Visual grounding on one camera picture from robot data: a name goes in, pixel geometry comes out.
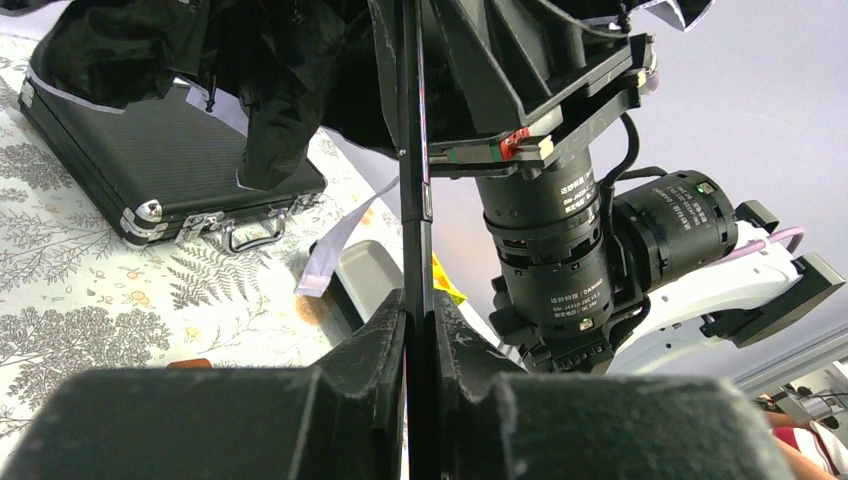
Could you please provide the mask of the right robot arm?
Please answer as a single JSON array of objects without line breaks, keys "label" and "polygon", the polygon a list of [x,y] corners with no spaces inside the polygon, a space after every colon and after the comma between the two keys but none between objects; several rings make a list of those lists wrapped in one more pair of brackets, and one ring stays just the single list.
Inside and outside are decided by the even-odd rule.
[{"label": "right robot arm", "polygon": [[397,146],[415,332],[435,332],[432,176],[471,177],[501,272],[491,324],[535,372],[650,371],[675,324],[704,348],[750,346],[844,284],[802,231],[709,176],[637,168],[631,111],[656,70],[641,10],[680,29],[705,1],[372,1],[384,117]]}]

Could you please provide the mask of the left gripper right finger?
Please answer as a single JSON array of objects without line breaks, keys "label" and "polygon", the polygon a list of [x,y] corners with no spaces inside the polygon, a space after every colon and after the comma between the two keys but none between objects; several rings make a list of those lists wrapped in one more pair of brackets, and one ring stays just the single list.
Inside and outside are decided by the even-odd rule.
[{"label": "left gripper right finger", "polygon": [[788,479],[728,382],[530,374],[435,301],[447,479]]}]

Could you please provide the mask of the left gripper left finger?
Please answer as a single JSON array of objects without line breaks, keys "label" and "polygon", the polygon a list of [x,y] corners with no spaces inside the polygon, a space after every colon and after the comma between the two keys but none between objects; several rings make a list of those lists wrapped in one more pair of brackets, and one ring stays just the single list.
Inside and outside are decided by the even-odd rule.
[{"label": "left gripper left finger", "polygon": [[100,370],[65,381],[6,479],[397,479],[402,294],[306,368]]}]

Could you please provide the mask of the lilac folding umbrella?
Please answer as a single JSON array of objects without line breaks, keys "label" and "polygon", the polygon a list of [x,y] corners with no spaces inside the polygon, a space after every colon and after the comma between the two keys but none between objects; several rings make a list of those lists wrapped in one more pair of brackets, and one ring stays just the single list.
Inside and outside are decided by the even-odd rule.
[{"label": "lilac folding umbrella", "polygon": [[[405,285],[303,369],[93,370],[65,381],[10,479],[704,477],[694,405],[711,381],[605,378],[649,293],[726,255],[732,210],[699,193],[704,256],[646,190],[616,195],[639,153],[628,110],[648,50],[627,27],[551,1],[255,2],[193,11],[172,57],[161,1],[78,1],[36,47],[38,112],[123,109],[174,75],[251,108],[244,182],[269,186],[340,112],[401,165]],[[528,373],[435,301],[430,176],[475,176],[503,272],[494,314]]]}]

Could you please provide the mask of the black zippered case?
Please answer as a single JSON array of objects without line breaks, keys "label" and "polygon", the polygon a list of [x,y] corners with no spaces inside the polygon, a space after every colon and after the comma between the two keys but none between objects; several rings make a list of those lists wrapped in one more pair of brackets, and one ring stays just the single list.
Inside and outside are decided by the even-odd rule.
[{"label": "black zippered case", "polygon": [[388,250],[378,241],[363,240],[341,252],[327,295],[339,311],[338,323],[352,334],[403,282],[403,273]]}]

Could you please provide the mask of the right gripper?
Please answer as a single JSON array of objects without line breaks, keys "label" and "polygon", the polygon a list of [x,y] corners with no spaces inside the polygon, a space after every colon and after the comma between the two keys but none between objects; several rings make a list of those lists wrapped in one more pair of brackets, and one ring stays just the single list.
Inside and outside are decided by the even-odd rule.
[{"label": "right gripper", "polygon": [[634,1],[371,1],[388,139],[435,176],[538,176],[639,107]]}]

